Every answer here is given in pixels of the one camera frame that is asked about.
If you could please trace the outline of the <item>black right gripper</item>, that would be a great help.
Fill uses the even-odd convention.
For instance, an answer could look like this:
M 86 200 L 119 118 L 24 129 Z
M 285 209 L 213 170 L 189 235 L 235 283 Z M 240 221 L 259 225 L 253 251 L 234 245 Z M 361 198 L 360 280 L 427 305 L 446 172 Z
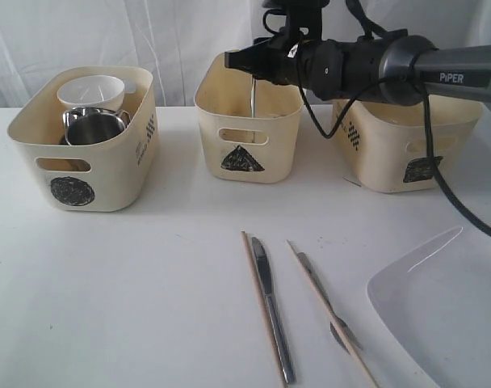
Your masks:
M 255 80 L 264 80 L 279 86 L 311 86 L 313 58 L 322 40 L 303 40 L 302 52 L 279 52 L 269 48 L 270 37 L 257 37 L 253 45 L 237 51 L 225 52 L 227 69 L 251 73 Z

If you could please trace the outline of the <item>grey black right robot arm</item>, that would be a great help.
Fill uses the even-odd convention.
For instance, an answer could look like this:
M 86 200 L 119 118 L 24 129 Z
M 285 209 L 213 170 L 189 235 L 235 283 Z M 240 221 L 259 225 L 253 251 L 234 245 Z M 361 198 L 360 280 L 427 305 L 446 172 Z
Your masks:
M 491 103 L 491 45 L 439 49 L 423 36 L 338 42 L 273 39 L 225 53 L 225 67 L 323 101 L 358 99 L 412 106 L 429 95 Z

